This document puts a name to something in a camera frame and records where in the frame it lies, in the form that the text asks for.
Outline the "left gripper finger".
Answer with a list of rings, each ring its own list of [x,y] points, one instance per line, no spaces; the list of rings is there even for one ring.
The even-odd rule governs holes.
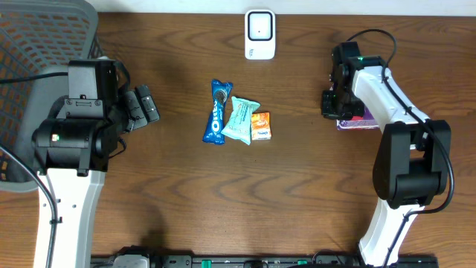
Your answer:
[[[138,100],[144,112],[144,116],[148,123],[158,121],[160,119],[160,114],[155,101],[151,95],[149,87],[145,84],[137,86],[135,92],[138,95]]]
[[[127,130],[136,130],[147,125],[144,111],[139,103],[134,91],[127,91],[125,94],[127,111],[129,113],[129,123]]]

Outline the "red purple snack packet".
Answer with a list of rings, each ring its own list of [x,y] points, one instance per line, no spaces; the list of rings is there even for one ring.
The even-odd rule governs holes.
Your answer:
[[[338,130],[377,130],[379,128],[367,107],[364,108],[363,116],[353,116],[348,121],[337,120],[336,126]]]

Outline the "blue Oreo cookie packet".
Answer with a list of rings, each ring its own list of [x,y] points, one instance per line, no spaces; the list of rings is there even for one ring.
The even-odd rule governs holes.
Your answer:
[[[225,106],[232,89],[233,83],[231,82],[211,81],[213,108],[202,138],[203,142],[216,145],[223,145],[225,143],[225,137],[221,134],[221,131],[224,128],[223,116]]]

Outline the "small orange box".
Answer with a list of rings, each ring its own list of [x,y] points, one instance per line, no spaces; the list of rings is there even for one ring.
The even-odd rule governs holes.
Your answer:
[[[254,113],[251,116],[251,139],[253,141],[271,139],[269,112]]]

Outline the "teal wet wipes packet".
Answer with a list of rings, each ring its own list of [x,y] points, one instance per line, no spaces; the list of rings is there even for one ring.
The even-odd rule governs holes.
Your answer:
[[[232,113],[221,134],[249,145],[251,143],[251,117],[260,107],[260,103],[235,96],[231,100]]]

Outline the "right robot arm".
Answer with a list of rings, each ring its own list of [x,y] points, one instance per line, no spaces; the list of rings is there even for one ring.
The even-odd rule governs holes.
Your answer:
[[[332,87],[321,111],[332,120],[362,116],[368,110],[382,131],[373,166],[376,210],[358,243],[367,266],[388,267],[416,217],[444,190],[454,190],[449,160],[451,129],[416,108],[379,56],[332,56]]]

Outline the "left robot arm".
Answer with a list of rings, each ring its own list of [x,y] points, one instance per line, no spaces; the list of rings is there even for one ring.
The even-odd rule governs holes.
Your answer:
[[[157,121],[146,85],[125,92],[109,112],[48,118],[33,133],[39,181],[35,267],[88,267],[94,219],[109,160],[123,135]]]

